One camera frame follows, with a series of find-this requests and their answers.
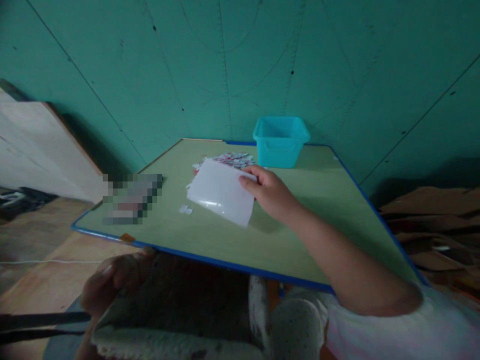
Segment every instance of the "teal wall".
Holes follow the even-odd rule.
[[[477,0],[1,1],[0,77],[129,171],[181,137],[252,141],[258,117],[300,116],[373,195],[480,157],[479,14]]]

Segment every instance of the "cable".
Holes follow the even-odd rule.
[[[80,261],[80,260],[28,260],[28,261],[0,261],[0,265],[19,265],[19,264],[42,264],[42,263],[60,263],[60,264],[100,264],[103,261]]]

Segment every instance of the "hand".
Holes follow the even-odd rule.
[[[128,293],[137,291],[147,279],[157,251],[143,247],[130,255],[111,257],[100,264],[83,286],[80,305],[98,320],[122,288]]]
[[[240,176],[238,179],[240,184],[255,197],[262,209],[275,220],[286,223],[292,212],[302,209],[300,202],[275,173],[257,165],[248,166],[242,170],[255,175],[258,182]]]

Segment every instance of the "wooden floor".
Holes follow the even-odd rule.
[[[38,211],[23,214],[13,222],[0,226],[2,261],[58,259],[101,262],[112,256],[138,250],[72,232],[70,224],[87,206],[83,201],[57,199]],[[63,209],[63,214],[58,213],[59,209]],[[85,281],[98,265],[51,262],[2,265],[2,289],[10,287],[16,280],[19,281],[1,295],[0,313],[61,313],[80,295]],[[48,339],[39,339],[2,346],[0,359],[42,359],[47,343]]]
[[[70,224],[89,207],[88,202],[60,197],[1,225],[0,262],[44,259],[69,237]],[[0,264],[0,295],[34,267],[32,263]]]

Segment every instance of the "green table top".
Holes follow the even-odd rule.
[[[140,171],[163,174],[161,195],[156,197],[142,224],[107,225],[103,217],[112,206],[102,203],[73,225],[74,230],[118,240],[128,233],[136,241],[167,252],[246,271],[279,281],[325,289],[324,273],[301,241],[286,226],[255,203],[247,228],[187,200],[186,185],[193,164],[205,156],[246,152],[257,158],[257,148],[217,140],[183,139]],[[334,152],[327,146],[304,146],[293,169],[271,168],[308,208],[341,230],[354,243],[395,273],[419,282],[415,268]],[[193,209],[180,213],[182,204]]]

